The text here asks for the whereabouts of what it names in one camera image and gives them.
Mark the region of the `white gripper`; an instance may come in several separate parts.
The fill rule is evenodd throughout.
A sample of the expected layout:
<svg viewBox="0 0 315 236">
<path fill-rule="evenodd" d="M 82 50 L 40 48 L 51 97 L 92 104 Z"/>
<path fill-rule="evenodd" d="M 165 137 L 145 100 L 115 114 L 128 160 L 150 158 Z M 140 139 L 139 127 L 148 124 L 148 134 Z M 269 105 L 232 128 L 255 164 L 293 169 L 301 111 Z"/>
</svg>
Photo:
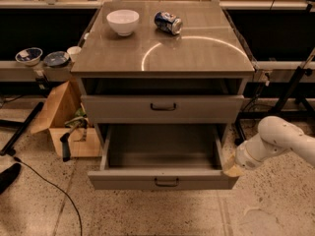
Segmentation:
<svg viewBox="0 0 315 236">
<path fill-rule="evenodd" d="M 261 165 L 262 163 L 249 153 L 247 143 L 243 142 L 237 147 L 235 156 L 231 155 L 222 168 L 223 173 L 228 177 L 240 177 L 244 174 L 242 168 L 254 170 Z"/>
</svg>

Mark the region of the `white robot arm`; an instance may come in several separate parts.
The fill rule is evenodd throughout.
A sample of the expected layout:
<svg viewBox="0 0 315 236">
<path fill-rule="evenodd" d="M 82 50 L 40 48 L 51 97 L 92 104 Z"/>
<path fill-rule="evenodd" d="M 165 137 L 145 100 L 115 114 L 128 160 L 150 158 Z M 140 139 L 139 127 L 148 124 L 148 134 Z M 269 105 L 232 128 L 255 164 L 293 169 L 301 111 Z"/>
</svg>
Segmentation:
<svg viewBox="0 0 315 236">
<path fill-rule="evenodd" d="M 265 117 L 258 124 L 258 133 L 241 143 L 222 166 L 223 173 L 229 177 L 239 177 L 244 169 L 255 170 L 265 160 L 288 150 L 315 166 L 314 137 L 305 135 L 299 127 L 280 117 Z"/>
</svg>

